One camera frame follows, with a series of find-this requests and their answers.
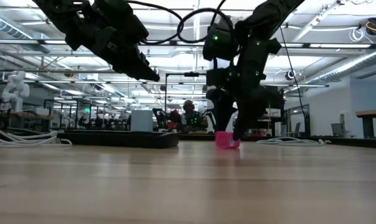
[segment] white cable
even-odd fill
[[[0,134],[4,137],[10,139],[10,141],[5,141],[0,139],[0,147],[34,147],[34,146],[71,146],[72,142],[67,139],[60,139],[61,142],[67,142],[68,144],[57,144],[57,134],[58,132],[52,131],[48,134],[40,134],[35,136],[16,136],[14,134],[5,133],[4,131],[0,130]],[[45,138],[50,137],[48,139],[34,139],[28,140],[33,138]]]
[[[325,142],[320,139],[318,141],[313,140],[306,140],[306,139],[298,139],[292,137],[279,137],[279,138],[272,138],[268,140],[259,140],[256,142],[257,144],[277,144],[280,146],[324,146]]]

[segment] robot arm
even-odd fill
[[[23,98],[29,96],[30,88],[28,84],[24,83],[26,72],[14,72],[9,75],[7,85],[2,91],[1,111],[11,109],[11,101],[16,101],[16,112],[22,111]]]
[[[239,114],[234,129],[234,140],[240,139],[248,125],[262,116],[270,101],[281,96],[260,86],[268,54],[278,53],[281,45],[270,40],[287,16],[304,0],[267,0],[253,14],[235,25],[233,33],[227,31],[228,21],[212,25],[204,45],[204,58],[233,61],[239,54],[237,65],[207,71],[207,85],[215,86],[207,92],[215,109],[217,130],[224,131],[237,102]]]
[[[129,77],[159,81],[137,45],[149,35],[124,0],[33,0],[74,50],[90,49]]]

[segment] person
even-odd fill
[[[181,116],[180,130],[183,133],[199,131],[207,127],[207,120],[202,114],[195,110],[194,102],[187,100],[184,102],[185,113]]]

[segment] chair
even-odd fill
[[[345,136],[345,130],[343,128],[343,125],[340,123],[331,124],[332,127],[332,133],[334,137],[344,137]]]
[[[300,124],[301,122],[296,123],[296,127],[294,128],[294,132],[286,133],[290,137],[300,137]]]

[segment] wall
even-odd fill
[[[352,111],[376,110],[376,82],[367,79],[351,79]],[[354,135],[364,137],[362,120],[353,115],[352,125]],[[374,134],[376,137],[376,119],[374,119]]]
[[[328,88],[313,88],[304,93],[303,105],[309,104],[311,135],[331,136],[332,123],[340,123],[341,113],[350,113],[350,78],[343,78],[341,82],[330,83]],[[300,106],[299,100],[287,99],[285,108]]]

